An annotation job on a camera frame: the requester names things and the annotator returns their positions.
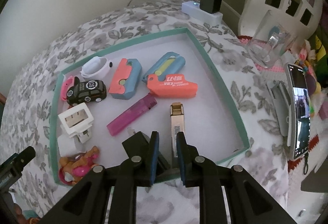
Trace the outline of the grey phone stand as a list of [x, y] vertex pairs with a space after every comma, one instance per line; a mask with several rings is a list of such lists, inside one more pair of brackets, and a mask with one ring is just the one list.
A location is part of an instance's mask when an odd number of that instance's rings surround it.
[[267, 88], [275, 107], [281, 135], [286, 138], [287, 147], [290, 147], [292, 137], [291, 101], [286, 85], [283, 81], [273, 80], [267, 82]]

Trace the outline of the blue pink toy block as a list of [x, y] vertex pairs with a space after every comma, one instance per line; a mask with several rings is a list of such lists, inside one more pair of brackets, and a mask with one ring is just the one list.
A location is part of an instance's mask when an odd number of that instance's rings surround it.
[[142, 66], [137, 59], [122, 58], [113, 75], [108, 93], [114, 99], [129, 100], [136, 94]]

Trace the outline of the smartphone with lit screen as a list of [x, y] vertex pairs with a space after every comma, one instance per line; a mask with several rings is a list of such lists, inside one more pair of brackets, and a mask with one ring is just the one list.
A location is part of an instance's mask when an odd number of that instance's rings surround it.
[[309, 150], [310, 98], [302, 67], [287, 63], [285, 71], [292, 117], [290, 159], [295, 161]]

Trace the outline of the pink smart band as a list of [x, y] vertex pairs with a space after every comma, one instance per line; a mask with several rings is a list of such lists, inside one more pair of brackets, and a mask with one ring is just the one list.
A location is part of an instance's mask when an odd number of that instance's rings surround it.
[[69, 90], [69, 88], [75, 86], [75, 84], [77, 84], [77, 81], [79, 80], [78, 76], [69, 76], [68, 78], [66, 78], [61, 86], [61, 92], [60, 92], [60, 99], [62, 101], [66, 101], [67, 102], [67, 92]]

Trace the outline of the pink lighter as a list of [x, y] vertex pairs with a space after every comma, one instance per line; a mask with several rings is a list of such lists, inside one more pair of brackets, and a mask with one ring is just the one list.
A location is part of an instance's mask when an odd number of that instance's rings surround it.
[[118, 135], [129, 124], [148, 112], [155, 105], [157, 105], [155, 97], [148, 93], [107, 125], [109, 134], [111, 136]]

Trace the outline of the white plug adapter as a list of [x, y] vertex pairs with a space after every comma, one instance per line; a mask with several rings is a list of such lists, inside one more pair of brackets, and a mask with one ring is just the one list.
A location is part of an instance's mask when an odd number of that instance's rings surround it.
[[57, 138], [61, 157], [73, 157], [86, 152], [85, 143], [92, 137], [94, 122], [86, 103], [78, 104], [58, 115], [62, 134]]

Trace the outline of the black toy car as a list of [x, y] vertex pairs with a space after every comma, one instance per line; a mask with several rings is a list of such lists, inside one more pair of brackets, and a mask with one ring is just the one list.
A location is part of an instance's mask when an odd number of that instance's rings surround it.
[[75, 106], [80, 103], [101, 102], [107, 97], [106, 86], [101, 80], [88, 80], [70, 87], [66, 92], [66, 101]]

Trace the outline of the white smart band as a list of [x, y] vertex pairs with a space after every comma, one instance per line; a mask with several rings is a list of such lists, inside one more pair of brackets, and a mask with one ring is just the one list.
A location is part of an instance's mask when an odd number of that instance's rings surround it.
[[113, 62], [106, 57], [95, 56], [81, 68], [81, 76], [85, 80], [102, 80], [110, 72]]

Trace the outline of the orange pink toy figure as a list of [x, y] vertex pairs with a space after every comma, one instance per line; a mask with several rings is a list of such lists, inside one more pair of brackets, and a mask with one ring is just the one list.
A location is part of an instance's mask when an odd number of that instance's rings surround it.
[[97, 146], [92, 147], [76, 158], [61, 157], [59, 159], [59, 179], [65, 185], [73, 186], [77, 184], [92, 168], [98, 166], [96, 163], [98, 157], [99, 148]]

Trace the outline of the black wall charger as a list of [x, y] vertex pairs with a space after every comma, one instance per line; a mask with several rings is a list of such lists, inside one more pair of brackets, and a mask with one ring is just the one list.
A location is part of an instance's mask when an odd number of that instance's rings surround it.
[[219, 12], [221, 3], [222, 0], [200, 0], [200, 9], [207, 13], [214, 14]]

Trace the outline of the blue orange toy knife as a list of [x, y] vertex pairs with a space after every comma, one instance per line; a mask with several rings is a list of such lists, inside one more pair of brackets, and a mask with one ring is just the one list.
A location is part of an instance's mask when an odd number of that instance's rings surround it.
[[198, 85], [187, 81], [180, 70], [186, 60], [175, 52], [165, 53], [143, 75], [150, 93], [160, 98], [193, 98], [197, 94]]

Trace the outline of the colourful toys pile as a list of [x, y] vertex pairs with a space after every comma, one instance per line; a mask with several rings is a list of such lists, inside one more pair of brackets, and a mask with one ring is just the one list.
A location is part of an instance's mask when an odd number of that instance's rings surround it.
[[327, 50], [315, 35], [314, 47], [304, 40], [296, 65], [303, 68], [310, 96], [310, 116], [327, 121]]

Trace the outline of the floral grey white blanket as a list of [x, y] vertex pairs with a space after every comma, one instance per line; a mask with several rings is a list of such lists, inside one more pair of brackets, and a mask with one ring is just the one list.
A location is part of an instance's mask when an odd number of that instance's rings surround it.
[[36, 157], [14, 189], [37, 215], [65, 195], [50, 163], [50, 113], [59, 73], [107, 46], [159, 31], [188, 28], [207, 51], [241, 114], [250, 149], [235, 157], [281, 206], [287, 205], [287, 158], [263, 77], [226, 24], [211, 26], [181, 11], [182, 0], [147, 2], [115, 10], [80, 25], [32, 57], [7, 95], [1, 124], [1, 160], [33, 146]]

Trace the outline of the black cube charger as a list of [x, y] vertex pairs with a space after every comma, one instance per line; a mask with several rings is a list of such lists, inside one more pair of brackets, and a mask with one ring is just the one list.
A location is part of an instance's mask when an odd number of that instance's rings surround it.
[[[129, 158], [134, 156], [144, 157], [148, 151], [150, 137], [142, 131], [134, 133], [132, 136], [122, 142], [123, 148]], [[157, 160], [156, 175], [159, 176], [171, 168], [170, 164], [159, 152]]]

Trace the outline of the teal shallow box tray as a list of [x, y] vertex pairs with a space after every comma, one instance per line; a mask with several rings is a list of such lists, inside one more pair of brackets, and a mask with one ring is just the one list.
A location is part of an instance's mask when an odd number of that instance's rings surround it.
[[[187, 142], [195, 145], [201, 155], [221, 164], [250, 148], [246, 128], [228, 88], [227, 79], [222, 77], [223, 73], [219, 72], [219, 68], [215, 66], [204, 47], [189, 29], [167, 30], [111, 46], [70, 65], [59, 73], [49, 128], [50, 161], [55, 183], [64, 185], [58, 175], [60, 156], [57, 143], [57, 137], [64, 133], [58, 115], [69, 107], [67, 102], [59, 98], [64, 80], [71, 75], [82, 79], [80, 74], [82, 65], [94, 56], [103, 56], [113, 62], [110, 72], [103, 78], [108, 88], [122, 58], [137, 59], [142, 66], [142, 76], [169, 51], [185, 58], [186, 64], [180, 73], [187, 81], [198, 84], [196, 97], [190, 99], [155, 97], [157, 105], [127, 127], [132, 127], [137, 132], [142, 131], [149, 136], [152, 131], [158, 131], [159, 151], [168, 163], [171, 163], [170, 105], [173, 102], [181, 102], [184, 107]], [[87, 105], [94, 122], [91, 127], [92, 137], [84, 145], [86, 150], [94, 145], [100, 148], [98, 164], [112, 167], [127, 158], [121, 144], [128, 137], [127, 127], [118, 135], [112, 136], [106, 126], [149, 92], [146, 84], [140, 81], [135, 95], [129, 100], [115, 99], [107, 93], [105, 100], [90, 102]]]

